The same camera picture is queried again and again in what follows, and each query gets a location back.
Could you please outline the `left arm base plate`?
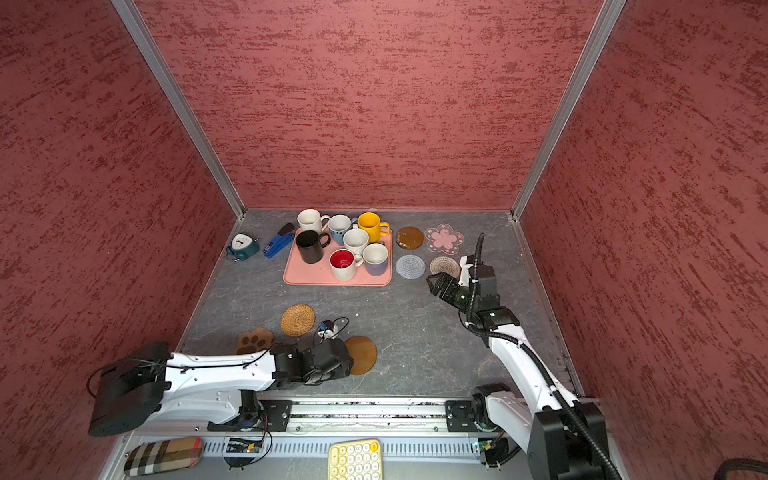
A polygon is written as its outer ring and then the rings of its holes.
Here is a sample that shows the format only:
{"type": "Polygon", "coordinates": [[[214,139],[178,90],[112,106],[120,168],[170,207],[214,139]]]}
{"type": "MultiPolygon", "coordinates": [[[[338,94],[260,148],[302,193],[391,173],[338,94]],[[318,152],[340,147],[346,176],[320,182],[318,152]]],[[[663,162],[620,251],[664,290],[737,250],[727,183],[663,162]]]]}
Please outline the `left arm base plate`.
{"type": "Polygon", "coordinates": [[[209,422],[210,432],[285,432],[294,403],[290,400],[243,402],[237,415],[226,422],[209,422]]]}

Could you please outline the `grey blue woven coaster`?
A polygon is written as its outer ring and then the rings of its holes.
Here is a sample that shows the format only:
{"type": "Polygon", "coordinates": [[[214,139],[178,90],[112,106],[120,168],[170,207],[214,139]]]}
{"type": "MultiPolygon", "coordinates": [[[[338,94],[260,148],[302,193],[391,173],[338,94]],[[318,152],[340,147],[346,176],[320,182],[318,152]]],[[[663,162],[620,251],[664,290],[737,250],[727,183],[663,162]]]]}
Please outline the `grey blue woven coaster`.
{"type": "Polygon", "coordinates": [[[424,260],[417,255],[403,255],[397,260],[395,271],[404,279],[416,280],[425,273],[426,265],[424,260]]]}

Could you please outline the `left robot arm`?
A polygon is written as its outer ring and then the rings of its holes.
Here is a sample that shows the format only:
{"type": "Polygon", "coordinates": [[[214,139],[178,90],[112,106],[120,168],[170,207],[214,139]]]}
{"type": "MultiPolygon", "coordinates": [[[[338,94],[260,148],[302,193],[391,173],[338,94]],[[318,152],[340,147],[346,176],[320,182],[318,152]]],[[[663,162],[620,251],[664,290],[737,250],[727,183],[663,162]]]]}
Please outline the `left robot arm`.
{"type": "Polygon", "coordinates": [[[88,434],[110,437],[175,420],[201,421],[210,431],[268,430],[281,416],[268,411],[259,393],[343,379],[353,365],[340,339],[223,356],[172,352],[155,342],[99,371],[88,434]]]}

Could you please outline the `woven rattan coaster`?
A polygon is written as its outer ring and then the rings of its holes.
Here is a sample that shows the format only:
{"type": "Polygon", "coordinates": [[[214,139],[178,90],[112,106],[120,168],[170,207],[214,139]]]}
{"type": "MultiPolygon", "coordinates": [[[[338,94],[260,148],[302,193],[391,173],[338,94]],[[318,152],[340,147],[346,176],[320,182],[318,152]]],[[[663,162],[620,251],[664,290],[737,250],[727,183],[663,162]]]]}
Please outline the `woven rattan coaster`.
{"type": "Polygon", "coordinates": [[[298,304],[289,307],[282,315],[280,328],[290,337],[298,338],[309,333],[315,324],[316,314],[312,307],[298,304]]]}

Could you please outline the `dark brown cork coaster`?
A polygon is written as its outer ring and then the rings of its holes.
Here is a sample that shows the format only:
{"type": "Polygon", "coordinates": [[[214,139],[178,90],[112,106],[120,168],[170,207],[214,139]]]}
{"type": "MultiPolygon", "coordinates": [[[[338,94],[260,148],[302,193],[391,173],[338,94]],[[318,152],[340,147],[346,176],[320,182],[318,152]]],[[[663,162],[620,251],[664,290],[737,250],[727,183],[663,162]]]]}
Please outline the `dark brown cork coaster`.
{"type": "Polygon", "coordinates": [[[395,243],[405,250],[417,250],[424,242],[423,232],[412,226],[399,229],[395,235],[395,243]]]}

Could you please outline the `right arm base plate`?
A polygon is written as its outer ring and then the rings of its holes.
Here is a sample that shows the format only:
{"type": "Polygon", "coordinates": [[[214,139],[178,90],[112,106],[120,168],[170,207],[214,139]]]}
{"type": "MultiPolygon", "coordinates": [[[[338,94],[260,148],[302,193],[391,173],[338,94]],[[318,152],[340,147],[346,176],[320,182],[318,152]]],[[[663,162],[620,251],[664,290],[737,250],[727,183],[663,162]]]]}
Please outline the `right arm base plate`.
{"type": "Polygon", "coordinates": [[[496,432],[486,412],[483,400],[447,400],[445,402],[447,429],[451,433],[496,432]]]}

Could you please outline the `large round wooden coaster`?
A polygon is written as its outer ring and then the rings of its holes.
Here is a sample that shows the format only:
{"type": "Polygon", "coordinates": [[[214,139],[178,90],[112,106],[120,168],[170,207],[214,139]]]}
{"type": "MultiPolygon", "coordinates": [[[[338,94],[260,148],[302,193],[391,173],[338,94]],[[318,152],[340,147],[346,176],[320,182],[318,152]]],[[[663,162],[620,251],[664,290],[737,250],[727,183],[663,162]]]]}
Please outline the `large round wooden coaster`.
{"type": "Polygon", "coordinates": [[[352,360],[352,376],[362,376],[373,369],[378,350],[372,340],[364,336],[354,336],[345,341],[345,346],[352,360]]]}

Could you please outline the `colourful zigzag woven coaster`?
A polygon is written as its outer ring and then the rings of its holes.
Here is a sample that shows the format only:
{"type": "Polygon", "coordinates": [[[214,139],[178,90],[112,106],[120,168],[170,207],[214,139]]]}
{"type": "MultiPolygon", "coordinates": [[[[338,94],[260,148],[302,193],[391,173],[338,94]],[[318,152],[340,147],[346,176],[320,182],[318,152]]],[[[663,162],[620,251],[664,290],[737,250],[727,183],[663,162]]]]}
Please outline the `colourful zigzag woven coaster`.
{"type": "Polygon", "coordinates": [[[447,273],[454,278],[459,278],[461,275],[461,266],[459,263],[447,256],[440,256],[433,259],[430,262],[429,269],[431,275],[447,273]]]}

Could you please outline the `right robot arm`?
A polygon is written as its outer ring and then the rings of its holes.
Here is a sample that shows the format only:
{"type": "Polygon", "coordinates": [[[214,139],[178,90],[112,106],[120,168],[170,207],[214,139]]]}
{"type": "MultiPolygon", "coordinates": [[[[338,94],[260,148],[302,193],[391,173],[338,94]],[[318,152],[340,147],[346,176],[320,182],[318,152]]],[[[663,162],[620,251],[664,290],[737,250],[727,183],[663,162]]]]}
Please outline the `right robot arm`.
{"type": "Polygon", "coordinates": [[[599,407],[580,401],[535,352],[520,321],[501,304],[493,268],[479,264],[468,272],[466,286],[446,272],[428,276],[430,293],[458,310],[461,325],[502,362],[523,397],[478,388],[477,423],[508,434],[534,479],[619,479],[599,407]]]}

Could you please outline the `pink flower coaster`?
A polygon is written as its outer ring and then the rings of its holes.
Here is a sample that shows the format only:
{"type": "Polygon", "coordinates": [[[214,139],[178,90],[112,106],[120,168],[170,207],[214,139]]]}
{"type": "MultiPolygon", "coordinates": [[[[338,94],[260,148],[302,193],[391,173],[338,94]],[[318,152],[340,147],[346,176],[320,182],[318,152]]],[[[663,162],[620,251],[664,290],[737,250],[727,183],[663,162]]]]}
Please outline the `pink flower coaster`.
{"type": "Polygon", "coordinates": [[[456,255],[465,242],[461,232],[456,231],[450,224],[440,224],[424,231],[427,248],[433,253],[456,255]]]}

